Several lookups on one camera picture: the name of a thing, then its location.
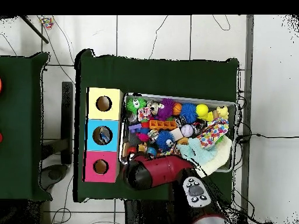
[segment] rubber duck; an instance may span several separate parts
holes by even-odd
[[[198,115],[198,118],[201,120],[206,120],[206,121],[212,121],[213,120],[213,112],[208,111],[208,107],[205,104],[198,104],[196,106],[196,113]]]

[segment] green tablecloth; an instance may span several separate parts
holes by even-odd
[[[239,62],[229,59],[216,61],[140,60],[105,55],[94,57],[91,50],[81,51],[75,61],[75,150],[74,200],[85,198],[126,198],[168,200],[169,186],[161,185],[145,191],[133,191],[120,179],[115,183],[82,181],[84,154],[84,126],[86,88],[114,88],[128,92],[152,95],[189,97],[195,99],[236,102]],[[213,173],[210,178],[224,194],[231,198],[232,172]]]
[[[39,187],[41,69],[47,53],[0,57],[0,199],[50,200]]]

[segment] yellow cube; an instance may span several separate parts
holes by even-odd
[[[123,93],[119,89],[89,87],[87,94],[86,112],[89,119],[120,120]]]

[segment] orange toy block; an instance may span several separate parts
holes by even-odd
[[[159,121],[159,120],[150,120],[149,122],[150,129],[163,129],[163,130],[174,130],[176,128],[175,121]]]

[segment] plastic bin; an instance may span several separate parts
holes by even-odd
[[[172,96],[160,96],[154,94],[136,94],[136,93],[127,93],[123,99],[122,106],[122,118],[121,118],[121,134],[120,134],[120,148],[119,148],[119,160],[122,164],[126,164],[126,157],[123,157],[123,143],[128,142],[128,121],[126,119],[126,103],[129,99],[142,97],[144,100],[153,100],[156,102],[161,102],[164,98],[174,99],[175,102],[179,103],[193,103],[193,104],[206,104],[209,111],[216,110],[217,107],[227,106],[228,108],[228,122],[229,128],[227,132],[227,137],[232,140],[232,148],[230,158],[227,163],[220,167],[217,172],[228,173],[232,170],[235,159],[235,148],[236,148],[236,137],[237,137],[237,121],[238,121],[238,108],[237,104],[234,102],[228,101],[218,101],[218,100],[203,100],[203,99],[192,99],[192,98],[182,98],[182,97],[172,97]]]

